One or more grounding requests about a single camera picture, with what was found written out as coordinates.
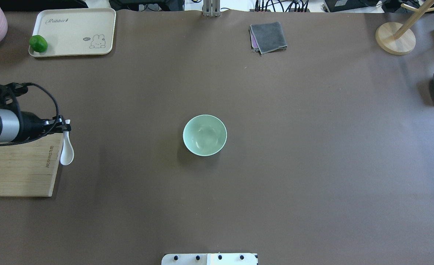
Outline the white ceramic spoon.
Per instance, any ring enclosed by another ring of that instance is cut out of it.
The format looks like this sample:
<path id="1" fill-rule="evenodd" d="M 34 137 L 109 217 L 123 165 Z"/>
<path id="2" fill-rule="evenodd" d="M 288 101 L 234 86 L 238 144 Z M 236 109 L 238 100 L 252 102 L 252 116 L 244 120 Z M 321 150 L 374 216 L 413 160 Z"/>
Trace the white ceramic spoon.
<path id="1" fill-rule="evenodd" d="M 70 165 L 74 160 L 74 149 L 70 141 L 70 131 L 71 129 L 66 129 L 66 131 L 63 132 L 63 146 L 59 160 L 60 164 L 63 166 Z"/>

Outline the light green bowl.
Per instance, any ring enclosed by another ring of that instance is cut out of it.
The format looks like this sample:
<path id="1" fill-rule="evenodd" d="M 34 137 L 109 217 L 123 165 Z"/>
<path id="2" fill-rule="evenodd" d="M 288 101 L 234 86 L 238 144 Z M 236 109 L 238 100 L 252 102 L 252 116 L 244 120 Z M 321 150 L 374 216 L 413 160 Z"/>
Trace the light green bowl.
<path id="1" fill-rule="evenodd" d="M 227 142 L 227 127 L 216 116 L 201 114 L 190 119 L 183 129 L 183 143 L 197 156 L 217 154 Z"/>

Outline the bamboo cutting board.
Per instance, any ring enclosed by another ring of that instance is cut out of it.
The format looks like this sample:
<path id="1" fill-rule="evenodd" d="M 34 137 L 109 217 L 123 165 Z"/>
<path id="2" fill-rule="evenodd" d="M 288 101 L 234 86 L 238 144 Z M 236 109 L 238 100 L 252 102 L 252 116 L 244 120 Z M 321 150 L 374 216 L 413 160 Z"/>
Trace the bamboo cutting board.
<path id="1" fill-rule="evenodd" d="M 62 134 L 0 146 L 0 197 L 51 197 L 62 146 Z"/>

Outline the green lime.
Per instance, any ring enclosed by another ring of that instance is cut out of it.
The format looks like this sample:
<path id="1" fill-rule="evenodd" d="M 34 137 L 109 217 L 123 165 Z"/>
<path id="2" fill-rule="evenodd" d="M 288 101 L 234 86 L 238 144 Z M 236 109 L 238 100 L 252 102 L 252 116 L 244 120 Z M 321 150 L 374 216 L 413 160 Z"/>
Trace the green lime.
<path id="1" fill-rule="evenodd" d="M 29 46 L 34 52 L 43 53 L 48 49 L 48 43 L 41 35 L 34 35 L 29 39 Z"/>

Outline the beige rabbit tray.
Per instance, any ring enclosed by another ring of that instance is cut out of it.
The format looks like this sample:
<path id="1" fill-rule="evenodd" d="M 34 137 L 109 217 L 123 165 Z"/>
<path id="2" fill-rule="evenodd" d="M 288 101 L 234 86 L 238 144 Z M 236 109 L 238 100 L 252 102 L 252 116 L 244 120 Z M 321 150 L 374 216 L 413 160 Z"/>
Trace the beige rabbit tray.
<path id="1" fill-rule="evenodd" d="M 41 11 L 32 35 L 44 37 L 48 47 L 28 52 L 32 57 L 106 55 L 112 51 L 115 22 L 110 7 Z"/>

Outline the grey folded cloth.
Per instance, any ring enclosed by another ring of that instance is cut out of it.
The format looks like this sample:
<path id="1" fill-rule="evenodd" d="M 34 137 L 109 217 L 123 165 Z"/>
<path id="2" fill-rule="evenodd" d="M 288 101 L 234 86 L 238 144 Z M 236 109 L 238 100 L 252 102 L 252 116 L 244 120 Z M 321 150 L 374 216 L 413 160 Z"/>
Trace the grey folded cloth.
<path id="1" fill-rule="evenodd" d="M 288 47 L 281 22 L 270 22 L 249 26 L 251 49 L 261 55 Z"/>

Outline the wooden stand round base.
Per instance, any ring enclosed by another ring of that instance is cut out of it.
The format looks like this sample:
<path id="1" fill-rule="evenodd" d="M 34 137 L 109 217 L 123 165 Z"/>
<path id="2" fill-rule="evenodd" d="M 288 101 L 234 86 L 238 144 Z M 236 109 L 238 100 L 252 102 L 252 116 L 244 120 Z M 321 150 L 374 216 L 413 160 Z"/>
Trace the wooden stand round base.
<path id="1" fill-rule="evenodd" d="M 401 4 L 412 11 L 412 15 L 404 24 L 399 22 L 386 22 L 379 26 L 375 32 L 377 44 L 392 55 L 406 55 L 412 52 L 416 45 L 416 37 L 410 29 L 413 24 L 425 13 L 434 11 L 434 0 L 426 0 L 419 8 Z"/>

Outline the aluminium frame post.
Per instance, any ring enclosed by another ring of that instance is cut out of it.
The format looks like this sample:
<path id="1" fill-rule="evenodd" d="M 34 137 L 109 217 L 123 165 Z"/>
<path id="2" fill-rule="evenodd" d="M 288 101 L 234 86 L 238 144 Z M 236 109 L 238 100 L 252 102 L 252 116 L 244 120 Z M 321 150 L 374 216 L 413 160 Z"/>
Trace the aluminium frame post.
<path id="1" fill-rule="evenodd" d="M 202 3 L 202 12 L 204 17 L 220 17 L 220 0 L 203 0 Z"/>

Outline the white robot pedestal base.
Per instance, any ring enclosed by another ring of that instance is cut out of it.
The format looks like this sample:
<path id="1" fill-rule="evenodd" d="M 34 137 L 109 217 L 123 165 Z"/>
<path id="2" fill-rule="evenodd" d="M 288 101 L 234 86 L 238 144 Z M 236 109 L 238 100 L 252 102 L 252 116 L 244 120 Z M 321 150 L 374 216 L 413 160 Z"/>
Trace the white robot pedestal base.
<path id="1" fill-rule="evenodd" d="M 162 265 L 258 265 L 254 253 L 181 253 L 165 254 Z"/>

